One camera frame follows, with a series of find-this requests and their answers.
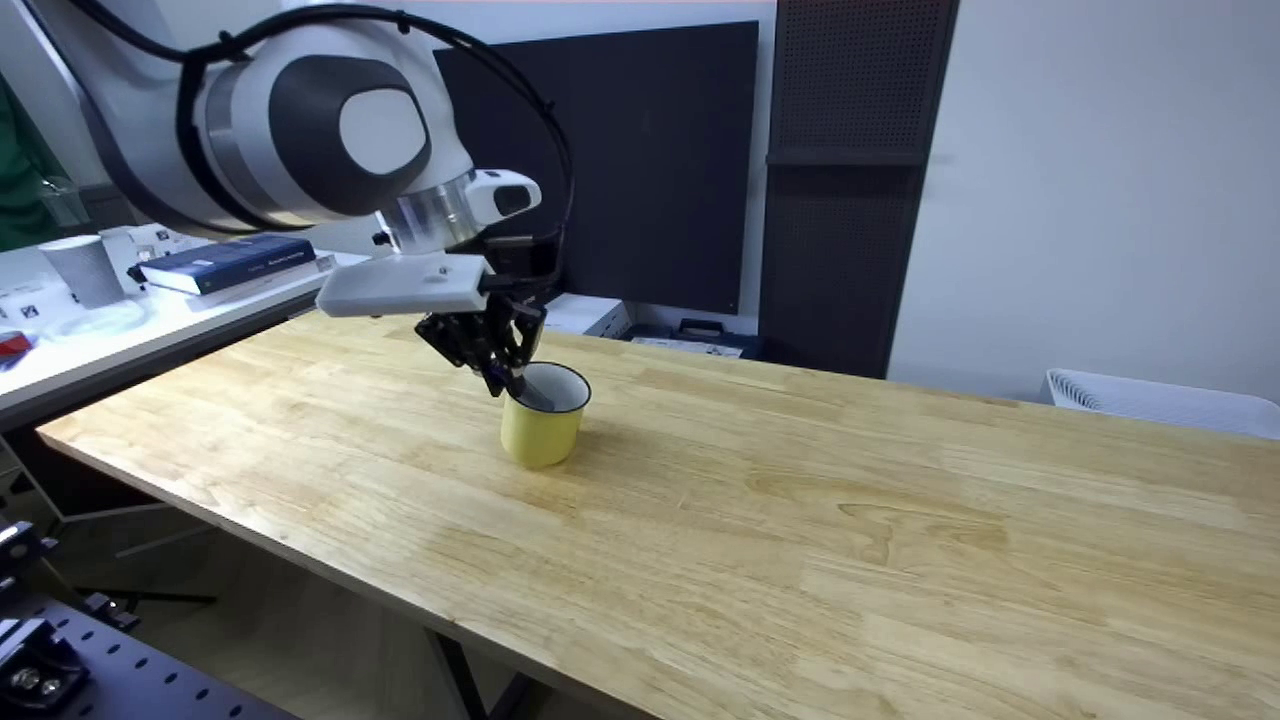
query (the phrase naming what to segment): wooden table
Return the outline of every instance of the wooden table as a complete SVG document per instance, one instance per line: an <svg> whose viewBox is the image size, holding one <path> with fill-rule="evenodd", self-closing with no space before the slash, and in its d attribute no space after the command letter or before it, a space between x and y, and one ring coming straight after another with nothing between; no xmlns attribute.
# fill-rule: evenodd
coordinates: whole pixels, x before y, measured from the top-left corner
<svg viewBox="0 0 1280 720"><path fill-rule="evenodd" d="M43 437L656 717L1277 717L1280 442L549 337L519 470L409 320L302 316Z"/></svg>

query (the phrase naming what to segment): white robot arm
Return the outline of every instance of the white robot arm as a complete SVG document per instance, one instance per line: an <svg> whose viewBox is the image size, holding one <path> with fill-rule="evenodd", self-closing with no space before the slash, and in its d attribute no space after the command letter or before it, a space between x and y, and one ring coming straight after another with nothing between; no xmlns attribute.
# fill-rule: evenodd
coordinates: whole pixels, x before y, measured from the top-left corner
<svg viewBox="0 0 1280 720"><path fill-rule="evenodd" d="M439 69L414 33L477 53L537 100L479 38L391 8L324 2L205 47L166 47L142 0L23 8L80 92L109 174L142 215L200 234L246 234L374 210L397 252L332 273L320 307L433 313L422 340L484 373L493 391L513 386L538 316L519 316L508 299L493 307L494 274L484 256L449 246L537 209L538 186L519 171L472 169ZM543 121L569 150L560 123L549 112ZM493 337L513 320L525 320L514 340Z"/></svg>

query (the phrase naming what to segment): electronic equipment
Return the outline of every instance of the electronic equipment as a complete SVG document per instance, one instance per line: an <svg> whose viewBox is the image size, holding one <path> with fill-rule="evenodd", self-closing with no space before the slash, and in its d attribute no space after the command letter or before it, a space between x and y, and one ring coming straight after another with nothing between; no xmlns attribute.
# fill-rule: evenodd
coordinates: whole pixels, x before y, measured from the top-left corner
<svg viewBox="0 0 1280 720"><path fill-rule="evenodd" d="M573 136L565 290L734 313L748 215L756 23L494 43ZM530 174L549 203L493 234L554 234L554 146L477 58L439 53L477 165Z"/></svg>

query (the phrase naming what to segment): cable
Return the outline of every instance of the cable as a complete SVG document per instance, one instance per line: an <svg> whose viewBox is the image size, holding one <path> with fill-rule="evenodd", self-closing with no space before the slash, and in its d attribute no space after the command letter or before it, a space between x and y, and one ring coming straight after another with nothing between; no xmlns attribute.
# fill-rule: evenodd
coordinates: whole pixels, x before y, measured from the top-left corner
<svg viewBox="0 0 1280 720"><path fill-rule="evenodd" d="M307 23L343 23L343 19L374 19L374 23L397 23L399 33L414 29L422 35L437 35L439 43L472 57L479 69L489 69L494 80L505 80L537 114L538 123L552 130L554 150L560 150L560 171L565 171L565 198L560 198L560 228L554 228L554 268L549 274L508 274L499 283L493 283L494 290L508 283L560 283L565 274L565 234L569 234L569 218L577 209L577 171L573 171L573 145L565 123L554 121L554 112L543 103L543 95L530 88L530 80L494 47L489 47L484 38L451 29L451 23L437 23L427 15L411 15L411 12L397 12L397 8L374 8L374 2L307 2L307 8L290 8L290 12L277 12L244 33L220 33L214 43L200 43L200 47L166 47L151 35L141 35L130 23L124 23L114 12L109 12L98 0L70 0L91 23L98 23L103 33L112 33L114 38L130 43L135 53L146 53L154 58L171 58L184 63L184 103L177 112L177 130L184 136L184 157L196 169L207 169L205 146L192 140L192 95L205 85L205 69L207 63L237 63L244 58L255 43L284 35L290 29L307 29ZM263 223L255 210L239 209L232 198L232 193L223 193L214 185L212 171L196 171L196 179L205 185L205 193L212 193L232 215L246 218L246 223Z"/></svg>

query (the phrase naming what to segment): gray wall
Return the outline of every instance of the gray wall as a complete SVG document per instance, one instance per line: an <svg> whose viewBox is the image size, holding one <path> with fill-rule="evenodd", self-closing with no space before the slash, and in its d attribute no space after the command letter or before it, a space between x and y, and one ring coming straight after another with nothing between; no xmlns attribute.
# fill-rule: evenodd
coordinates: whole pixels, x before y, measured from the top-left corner
<svg viewBox="0 0 1280 720"><path fill-rule="evenodd" d="M1280 397L1277 69L1277 0L963 0L893 381Z"/></svg>

